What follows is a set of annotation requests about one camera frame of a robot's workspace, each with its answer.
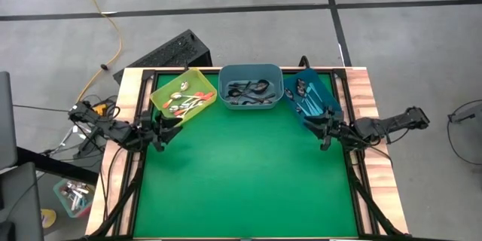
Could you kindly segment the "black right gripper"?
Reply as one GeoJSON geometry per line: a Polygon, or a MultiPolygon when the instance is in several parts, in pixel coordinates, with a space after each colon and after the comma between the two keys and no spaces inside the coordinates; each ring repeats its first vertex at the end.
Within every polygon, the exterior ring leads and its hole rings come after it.
{"type": "Polygon", "coordinates": [[[328,150],[331,146],[331,139],[336,138],[346,150],[355,150],[356,140],[349,125],[343,119],[343,112],[335,111],[331,106],[325,109],[323,115],[306,116],[306,122],[317,126],[306,124],[305,127],[311,131],[317,139],[322,138],[322,150],[328,150]]]}

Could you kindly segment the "wooden-framed green table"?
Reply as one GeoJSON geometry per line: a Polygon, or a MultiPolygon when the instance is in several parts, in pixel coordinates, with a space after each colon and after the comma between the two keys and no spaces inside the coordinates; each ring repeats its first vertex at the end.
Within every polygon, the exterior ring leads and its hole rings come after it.
{"type": "MultiPolygon", "coordinates": [[[[368,70],[365,67],[316,67],[315,70],[335,73],[335,93],[341,98],[340,104],[346,112],[347,120],[379,116],[368,70]]],[[[118,92],[117,105],[120,107],[118,118],[122,121],[132,121],[138,107],[143,110],[148,108],[148,96],[154,88],[155,72],[180,74],[183,71],[181,67],[125,69],[118,92]]],[[[358,162],[355,171],[369,186],[376,204],[397,229],[404,233],[408,232],[394,172],[389,161],[372,149],[367,151],[364,159],[360,160],[358,156],[358,154],[352,155],[352,160],[358,162]]],[[[99,227],[104,219],[104,208],[113,209],[125,179],[130,180],[135,174],[136,163],[128,163],[131,157],[134,160],[139,159],[138,154],[128,154],[124,150],[121,151],[116,143],[107,143],[100,175],[110,183],[106,186],[109,196],[107,200],[104,199],[102,190],[104,185],[97,182],[86,234],[94,232],[99,227]]]]}

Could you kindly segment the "large black spoon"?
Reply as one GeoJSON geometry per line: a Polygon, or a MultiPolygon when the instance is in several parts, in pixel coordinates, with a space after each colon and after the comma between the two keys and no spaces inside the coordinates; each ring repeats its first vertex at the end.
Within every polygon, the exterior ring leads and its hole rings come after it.
{"type": "Polygon", "coordinates": [[[247,87],[242,91],[242,94],[256,94],[261,95],[265,93],[268,89],[267,85],[256,85],[253,87],[247,87]]]}

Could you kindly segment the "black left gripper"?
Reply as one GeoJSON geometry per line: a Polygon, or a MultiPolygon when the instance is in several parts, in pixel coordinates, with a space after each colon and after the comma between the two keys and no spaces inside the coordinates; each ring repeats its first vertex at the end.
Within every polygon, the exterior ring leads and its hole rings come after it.
{"type": "Polygon", "coordinates": [[[161,130],[160,125],[151,119],[149,111],[142,111],[141,114],[130,124],[130,151],[146,151],[149,145],[153,145],[156,151],[162,151],[162,141],[170,142],[182,127],[177,127],[182,122],[178,117],[163,117],[161,130]]]}

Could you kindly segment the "black table brace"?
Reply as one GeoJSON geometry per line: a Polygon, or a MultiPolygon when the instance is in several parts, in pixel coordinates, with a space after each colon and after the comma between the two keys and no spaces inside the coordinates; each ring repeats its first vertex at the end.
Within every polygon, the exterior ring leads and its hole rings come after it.
{"type": "Polygon", "coordinates": [[[106,239],[108,237],[107,234],[112,227],[114,228],[114,233],[111,235],[111,237],[121,237],[119,233],[116,233],[117,221],[122,219],[125,205],[131,197],[135,198],[136,193],[141,187],[144,158],[145,155],[141,154],[138,160],[134,160],[133,157],[128,159],[128,163],[136,163],[136,172],[130,180],[130,183],[126,183],[125,187],[120,190],[120,196],[118,198],[118,201],[116,202],[116,205],[113,207],[113,209],[110,212],[107,212],[107,217],[102,220],[102,223],[94,232],[88,234],[91,240],[94,240],[95,238],[106,239]]]}
{"type": "Polygon", "coordinates": [[[356,201],[355,219],[358,219],[362,216],[358,197],[361,197],[367,206],[371,232],[367,233],[362,221],[360,221],[360,225],[357,227],[359,236],[374,236],[377,238],[386,236],[407,236],[407,233],[403,233],[396,228],[396,226],[385,216],[381,208],[376,204],[370,192],[369,186],[363,182],[363,179],[360,179],[357,176],[355,167],[358,166],[358,163],[354,164],[352,162],[351,154],[345,153],[343,156],[346,163],[346,172],[349,180],[350,192],[356,201]]]}

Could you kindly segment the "long blue spoon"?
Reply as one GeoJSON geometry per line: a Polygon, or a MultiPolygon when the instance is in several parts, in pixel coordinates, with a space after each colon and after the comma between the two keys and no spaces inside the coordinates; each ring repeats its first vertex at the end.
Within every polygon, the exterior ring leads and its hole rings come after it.
{"type": "Polygon", "coordinates": [[[306,93],[305,89],[299,87],[297,89],[297,94],[301,96],[304,101],[307,103],[310,110],[312,110],[312,115],[320,115],[322,113],[321,109],[314,103],[314,101],[310,98],[310,96],[306,93]]]}

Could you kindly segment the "black perforated metal case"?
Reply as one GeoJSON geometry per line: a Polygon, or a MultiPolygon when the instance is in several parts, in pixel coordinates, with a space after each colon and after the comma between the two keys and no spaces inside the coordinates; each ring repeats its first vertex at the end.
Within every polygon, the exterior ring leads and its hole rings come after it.
{"type": "Polygon", "coordinates": [[[210,49],[188,29],[129,64],[127,68],[212,66],[210,49]]]}

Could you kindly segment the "yellow-green plastic bin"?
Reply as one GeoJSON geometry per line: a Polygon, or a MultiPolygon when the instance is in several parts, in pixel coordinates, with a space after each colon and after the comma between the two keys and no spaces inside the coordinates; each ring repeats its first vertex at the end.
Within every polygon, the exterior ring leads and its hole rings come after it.
{"type": "MultiPolygon", "coordinates": [[[[169,97],[172,93],[176,93],[180,90],[180,86],[183,81],[188,81],[189,83],[189,88],[182,92],[184,95],[200,95],[201,93],[207,94],[210,92],[213,92],[214,95],[211,99],[205,100],[202,105],[191,109],[184,117],[179,117],[182,119],[182,122],[178,124],[178,126],[191,121],[203,110],[212,105],[217,97],[217,90],[199,69],[188,69],[186,72],[183,72],[179,75],[159,74],[155,77],[155,79],[157,80],[154,83],[155,89],[150,95],[153,119],[161,115],[164,117],[176,117],[174,113],[169,111],[169,108],[162,108],[162,106],[169,100],[169,97]]],[[[185,100],[186,98],[181,98],[179,100],[175,100],[172,104],[180,105],[185,100]]]]}

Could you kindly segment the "black floor beam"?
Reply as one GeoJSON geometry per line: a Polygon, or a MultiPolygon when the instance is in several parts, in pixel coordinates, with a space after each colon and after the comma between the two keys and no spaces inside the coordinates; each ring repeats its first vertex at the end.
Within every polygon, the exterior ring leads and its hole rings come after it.
{"type": "Polygon", "coordinates": [[[19,166],[24,163],[34,163],[38,171],[90,185],[95,185],[99,177],[98,173],[88,169],[17,147],[17,162],[14,165],[19,166]]]}

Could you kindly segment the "grey stand foot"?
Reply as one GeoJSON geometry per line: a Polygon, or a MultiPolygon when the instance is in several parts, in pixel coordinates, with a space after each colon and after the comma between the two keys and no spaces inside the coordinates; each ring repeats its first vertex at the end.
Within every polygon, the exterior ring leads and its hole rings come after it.
{"type": "Polygon", "coordinates": [[[482,103],[478,105],[473,105],[470,108],[462,109],[464,105],[456,109],[452,114],[448,115],[449,122],[453,124],[458,124],[464,120],[472,119],[478,115],[482,115],[482,103]]]}

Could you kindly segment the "yellow disc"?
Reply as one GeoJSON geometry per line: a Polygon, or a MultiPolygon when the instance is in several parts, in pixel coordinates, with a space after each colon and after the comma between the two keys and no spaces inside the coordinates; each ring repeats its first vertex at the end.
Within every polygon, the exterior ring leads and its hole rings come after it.
{"type": "Polygon", "coordinates": [[[53,209],[41,209],[41,223],[44,229],[52,227],[56,222],[56,211],[53,209]]]}

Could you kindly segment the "blue plastic bin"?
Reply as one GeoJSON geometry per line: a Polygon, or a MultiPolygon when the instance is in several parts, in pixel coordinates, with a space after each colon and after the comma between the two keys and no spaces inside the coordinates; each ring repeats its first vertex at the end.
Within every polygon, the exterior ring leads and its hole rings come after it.
{"type": "Polygon", "coordinates": [[[342,112],[341,105],[334,95],[329,72],[305,69],[292,75],[285,75],[283,84],[284,99],[302,127],[305,117],[319,116],[328,109],[342,112]]]}

